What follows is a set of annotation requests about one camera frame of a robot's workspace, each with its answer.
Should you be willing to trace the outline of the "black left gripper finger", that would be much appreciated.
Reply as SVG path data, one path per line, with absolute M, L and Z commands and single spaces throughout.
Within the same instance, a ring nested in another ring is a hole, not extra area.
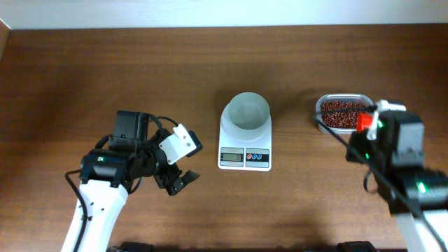
M 200 177 L 199 174 L 189 170 L 180 178 L 180 184 L 182 186 L 186 186 L 189 183 L 192 183 L 193 181 L 197 180 L 199 177 Z
M 175 180 L 173 183 L 167 186 L 167 192 L 169 196 L 175 196 L 182 189 L 184 189 L 185 186 L 186 184 L 182 180 Z

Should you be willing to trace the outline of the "orange measuring scoop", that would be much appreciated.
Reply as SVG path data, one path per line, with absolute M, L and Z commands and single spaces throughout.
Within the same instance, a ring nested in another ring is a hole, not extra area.
M 373 117 L 369 113 L 359 113 L 356 123 L 356 131 L 362 132 L 368 130 L 372 124 Z

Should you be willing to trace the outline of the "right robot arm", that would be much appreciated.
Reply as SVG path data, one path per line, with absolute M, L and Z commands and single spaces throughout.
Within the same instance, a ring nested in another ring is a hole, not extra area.
M 377 182 L 377 193 L 408 251 L 447 250 L 447 175 L 425 166 L 424 123 L 412 112 L 380 113 L 377 138 L 354 132 L 346 160 L 366 162 Z

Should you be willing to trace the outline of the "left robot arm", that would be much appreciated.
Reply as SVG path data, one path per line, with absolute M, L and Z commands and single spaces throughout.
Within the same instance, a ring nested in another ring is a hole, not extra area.
M 80 161 L 75 171 L 80 184 L 75 185 L 71 171 L 64 175 L 77 204 L 63 251 L 106 251 L 118 216 L 142 178 L 153 177 L 170 196 L 199 178 L 193 171 L 182 172 L 176 163 L 201 151 L 202 143 L 182 124 L 172 130 L 163 127 L 163 119 L 118 111 L 113 133 Z

